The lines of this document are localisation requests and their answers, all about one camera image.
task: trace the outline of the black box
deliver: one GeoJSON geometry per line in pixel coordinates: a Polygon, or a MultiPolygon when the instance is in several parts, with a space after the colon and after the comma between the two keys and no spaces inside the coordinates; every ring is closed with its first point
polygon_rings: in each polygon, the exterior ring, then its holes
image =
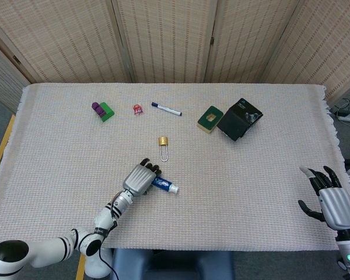
{"type": "Polygon", "coordinates": [[[263,116],[262,112],[241,98],[218,123],[218,128],[232,140],[242,137],[263,116]]]}

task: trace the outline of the green block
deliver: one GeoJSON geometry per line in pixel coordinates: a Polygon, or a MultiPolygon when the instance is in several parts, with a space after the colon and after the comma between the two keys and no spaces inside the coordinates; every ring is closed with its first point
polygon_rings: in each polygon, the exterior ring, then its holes
{"type": "Polygon", "coordinates": [[[105,111],[105,115],[101,118],[102,121],[106,121],[114,115],[114,111],[105,103],[100,103],[100,107],[105,111]]]}
{"type": "Polygon", "coordinates": [[[207,133],[216,127],[218,122],[222,119],[223,112],[214,106],[210,106],[209,109],[199,118],[197,126],[207,133]]]}

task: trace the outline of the toothpaste tube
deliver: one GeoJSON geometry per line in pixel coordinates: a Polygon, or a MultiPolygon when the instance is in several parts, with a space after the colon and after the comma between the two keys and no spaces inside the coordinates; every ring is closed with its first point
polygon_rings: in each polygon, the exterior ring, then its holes
{"type": "Polygon", "coordinates": [[[176,187],[173,183],[171,183],[170,181],[165,180],[164,178],[161,177],[156,177],[153,181],[152,181],[152,185],[159,187],[165,191],[168,191],[169,193],[175,193],[177,194],[177,191],[179,190],[178,187],[176,187]]]}

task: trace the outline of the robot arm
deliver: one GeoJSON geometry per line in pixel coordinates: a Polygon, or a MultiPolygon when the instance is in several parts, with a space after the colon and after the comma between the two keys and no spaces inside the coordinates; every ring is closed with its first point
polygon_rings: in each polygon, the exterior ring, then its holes
{"type": "Polygon", "coordinates": [[[300,169],[310,180],[318,196],[321,213],[309,209],[302,200],[298,200],[298,204],[306,215],[320,222],[326,222],[328,227],[337,231],[335,239],[348,270],[348,275],[344,278],[350,279],[350,196],[329,167],[324,167],[329,178],[322,172],[306,167],[300,167],[300,169]]]}
{"type": "Polygon", "coordinates": [[[119,217],[132,204],[132,199],[144,194],[154,178],[161,174],[158,165],[148,162],[149,159],[144,159],[135,166],[124,180],[123,190],[96,216],[93,233],[72,229],[64,237],[46,241],[8,240],[0,243],[0,280],[17,279],[20,270],[28,263],[39,268],[67,260],[74,250],[86,256],[98,252],[104,239],[117,226],[119,217]]]}

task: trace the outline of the beige partition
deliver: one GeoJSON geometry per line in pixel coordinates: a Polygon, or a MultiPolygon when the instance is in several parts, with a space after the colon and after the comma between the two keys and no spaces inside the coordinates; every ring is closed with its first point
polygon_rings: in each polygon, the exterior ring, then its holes
{"type": "Polygon", "coordinates": [[[29,84],[30,82],[0,51],[0,102],[16,113],[22,88],[29,84]]]}
{"type": "Polygon", "coordinates": [[[325,85],[334,104],[350,88],[350,0],[303,1],[262,82],[325,85]]]}
{"type": "Polygon", "coordinates": [[[0,28],[37,82],[130,81],[104,1],[0,0],[0,28]]]}
{"type": "Polygon", "coordinates": [[[217,1],[113,0],[134,81],[203,82],[217,1]]]}
{"type": "Polygon", "coordinates": [[[298,0],[220,0],[207,82],[258,82],[298,0]]]}

